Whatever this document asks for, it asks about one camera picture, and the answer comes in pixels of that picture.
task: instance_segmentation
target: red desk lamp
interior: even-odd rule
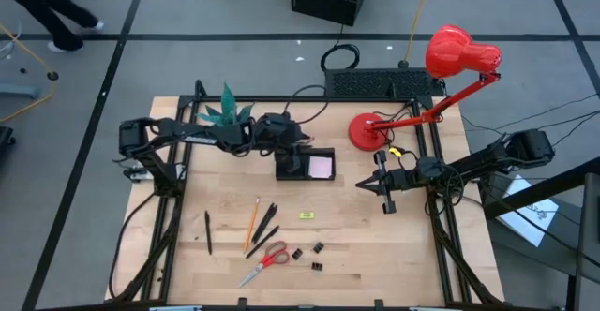
[[[502,53],[497,47],[473,43],[471,36],[455,25],[443,26],[433,35],[427,46],[427,72],[431,77],[441,79],[469,69],[479,72],[479,81],[447,97],[419,117],[389,122],[374,113],[360,114],[350,122],[350,140],[361,150],[376,151],[385,145],[389,129],[440,122],[440,114],[448,107],[500,79],[496,67],[501,60]]]

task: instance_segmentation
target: person's leg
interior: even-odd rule
[[[82,27],[93,28],[98,25],[98,18],[91,12],[73,3],[71,0],[44,0],[48,5],[67,16]]]
[[[15,0],[52,34],[54,45],[62,50],[74,51],[83,46],[83,41],[68,30],[43,0]]]

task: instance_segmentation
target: green artificial plant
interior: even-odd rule
[[[235,104],[235,96],[229,85],[225,82],[223,87],[223,95],[221,96],[221,110],[222,113],[206,105],[206,112],[198,113],[203,120],[214,123],[217,126],[230,126],[238,123],[244,123],[250,118],[250,112],[252,111],[254,104],[247,105],[237,113],[237,104]]]

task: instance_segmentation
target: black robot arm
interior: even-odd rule
[[[148,132],[156,136],[150,140]],[[160,196],[179,193],[177,168],[165,163],[156,150],[179,141],[215,146],[235,156],[245,156],[252,150],[262,156],[275,154],[276,162],[285,163],[288,171],[300,167],[299,154],[308,148],[310,137],[288,112],[266,113],[258,120],[230,126],[205,126],[180,123],[170,118],[140,118],[119,126],[119,153],[139,161],[154,177]]]
[[[396,205],[391,200],[391,191],[410,190],[426,185],[443,190],[447,182],[457,175],[467,183],[494,171],[508,174],[514,167],[540,167],[552,160],[554,151],[544,131],[529,129],[502,135],[483,150],[448,165],[435,157],[421,157],[412,170],[386,171],[385,151],[376,152],[374,157],[377,170],[356,186],[383,196],[383,211],[392,214],[396,212]]]

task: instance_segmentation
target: gray floor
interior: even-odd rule
[[[131,0],[75,0],[107,23],[105,33],[118,34]],[[420,0],[366,0],[355,27],[347,33],[409,33]],[[600,34],[600,0],[564,0],[581,34]],[[45,31],[21,7],[0,0],[0,22],[14,27],[22,21],[26,34]],[[428,0],[418,33],[430,34],[456,23],[473,34],[567,35],[553,0]],[[132,34],[286,34],[326,33],[337,24],[292,13],[289,0],[142,0]],[[360,67],[394,67],[404,55],[405,41],[353,41],[360,47]],[[53,54],[44,41],[26,41],[61,75],[54,99],[8,123],[19,143],[0,170],[0,300],[3,309],[21,307],[38,264],[54,214],[62,198],[98,91],[111,61],[115,42],[88,41],[84,50]],[[99,303],[104,297],[116,235],[123,221],[130,183],[111,160],[117,158],[120,121],[145,116],[154,96],[191,93],[202,79],[210,94],[227,81],[243,94],[287,95],[297,88],[322,83],[321,55],[332,40],[267,41],[129,41],[85,164],[82,179],[37,307]],[[499,126],[565,101],[595,93],[570,41],[497,42],[502,48],[502,80],[461,103],[474,123]],[[424,64],[426,42],[416,42],[411,63]],[[600,43],[585,46],[600,64]],[[351,61],[344,53],[331,57],[330,67]],[[25,67],[28,73],[19,72]],[[0,62],[0,78],[21,84],[48,83],[37,63],[15,51]],[[456,92],[473,80],[470,73],[447,80]],[[0,98],[0,116],[28,100]],[[594,111],[597,97],[532,119],[510,130],[537,127]],[[551,176],[597,156],[598,117],[584,124],[557,147],[555,160],[544,168],[523,171]],[[549,128],[552,141],[574,125]],[[468,140],[478,149],[495,139],[493,133],[471,131]],[[580,191],[561,199],[580,204]],[[566,276],[497,247],[497,261],[509,302],[529,306],[563,304]],[[599,302],[600,288],[586,284],[586,307]]]

